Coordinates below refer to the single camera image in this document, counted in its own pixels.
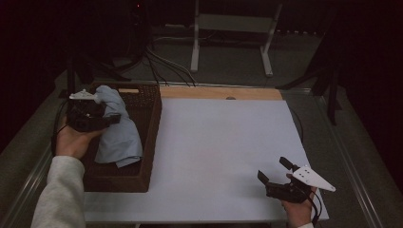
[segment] white table surface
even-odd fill
[[[289,182],[281,156],[309,165],[284,101],[163,99],[149,191],[85,193],[86,221],[286,220],[257,178],[261,170]],[[321,218],[329,218],[324,204]]]

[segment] wooden edge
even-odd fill
[[[137,88],[118,88],[118,90],[122,93],[139,93],[139,89]]]
[[[163,98],[283,100],[274,88],[162,86],[160,91]]]

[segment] person's right hand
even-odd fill
[[[314,198],[317,188],[312,187],[312,192],[310,197]],[[287,217],[292,228],[299,227],[311,222],[312,214],[312,204],[310,201],[306,200],[303,203],[292,203],[289,201],[281,200],[281,204],[287,212]]]
[[[91,140],[106,130],[92,132],[78,132],[69,125],[63,127],[57,134],[56,156],[71,156],[76,159],[81,159],[88,149]]]

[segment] tripod leg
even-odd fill
[[[332,73],[333,69],[329,67],[322,73],[322,75],[320,75],[320,77],[317,77],[317,81],[311,89],[314,96],[323,96],[332,80]]]
[[[335,117],[335,112],[336,112],[336,102],[337,102],[337,84],[338,84],[338,74],[340,71],[340,66],[338,66],[334,71],[332,75],[332,79],[330,82],[330,91],[329,91],[329,101],[328,101],[328,109],[327,109],[327,115],[332,122],[333,125],[336,125],[336,117]]]
[[[308,81],[309,79],[312,79],[312,78],[315,78],[315,77],[320,78],[321,75],[326,73],[326,71],[328,71],[328,70],[329,70],[328,67],[319,68],[319,69],[317,69],[317,70],[315,70],[315,71],[313,71],[311,73],[304,74],[303,76],[295,79],[294,81],[292,81],[292,82],[290,82],[290,83],[288,83],[286,85],[276,86],[276,89],[290,89],[290,88],[292,88],[294,86],[298,86],[299,84],[301,84],[301,83],[303,83],[305,81]]]

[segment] towel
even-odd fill
[[[95,95],[97,104],[106,104],[104,117],[118,113],[122,115],[121,121],[111,124],[101,136],[95,161],[115,162],[119,168],[139,161],[143,155],[140,135],[136,124],[128,116],[125,102],[119,92],[107,85],[101,85],[96,89]]]

